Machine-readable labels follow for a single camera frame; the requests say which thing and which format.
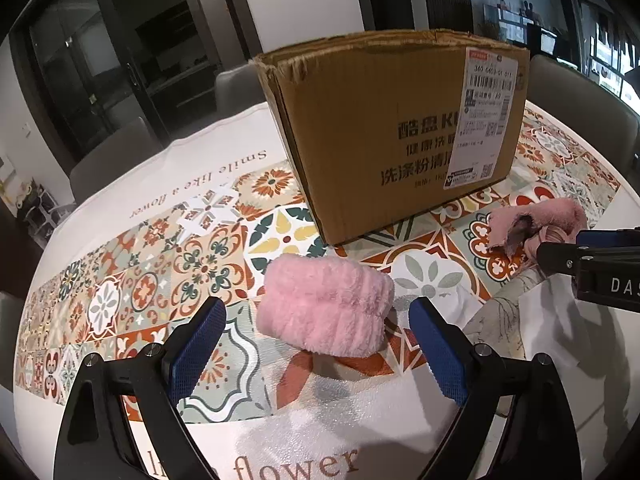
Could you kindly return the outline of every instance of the folded pink towel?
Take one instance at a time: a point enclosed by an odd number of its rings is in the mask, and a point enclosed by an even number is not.
[[[582,206],[571,198],[552,198],[535,204],[501,207],[489,215],[489,247],[502,247],[512,257],[524,242],[526,266],[536,264],[536,251],[542,242],[575,243],[587,228]]]
[[[338,357],[368,357],[382,346],[393,280],[346,258],[283,254],[264,277],[256,326],[290,345]]]

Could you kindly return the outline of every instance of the blue gripper pad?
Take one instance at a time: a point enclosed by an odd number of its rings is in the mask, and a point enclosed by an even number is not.
[[[462,406],[466,402],[468,391],[465,366],[460,359],[460,352],[465,351],[466,345],[460,339],[460,335],[466,340],[469,349],[472,347],[471,343],[457,326],[449,325],[442,319],[427,298],[417,298],[411,302],[409,326],[427,359],[431,373],[438,381],[442,394],[454,400],[458,406]]]
[[[169,359],[166,393],[172,406],[193,393],[225,325],[225,304],[212,297],[205,301],[189,323],[176,327],[169,336],[164,345],[167,349],[165,359]]]

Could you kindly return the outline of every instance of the red logo on label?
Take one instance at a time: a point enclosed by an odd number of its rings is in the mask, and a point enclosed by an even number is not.
[[[487,55],[487,53],[482,52],[481,50],[470,50],[469,57],[475,57],[476,59],[482,59],[483,61],[486,61],[487,59],[489,59],[489,56]]]

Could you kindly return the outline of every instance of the fluffy pink cloth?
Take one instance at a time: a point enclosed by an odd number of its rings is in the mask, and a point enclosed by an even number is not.
[[[393,280],[346,258],[283,254],[264,277],[256,326],[311,352],[368,357],[382,346]]]
[[[524,242],[529,259],[536,264],[536,251],[542,242],[575,244],[575,236],[587,228],[587,217],[571,198],[552,198],[521,206],[501,207],[489,215],[489,247],[502,247],[508,257]]]

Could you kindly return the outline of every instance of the door handle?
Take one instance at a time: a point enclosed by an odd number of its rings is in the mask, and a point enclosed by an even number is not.
[[[131,63],[127,63],[127,70],[129,70],[129,79],[131,79],[131,84],[136,88],[139,88],[140,85],[138,84],[138,76],[136,74],[136,71],[131,66]]]

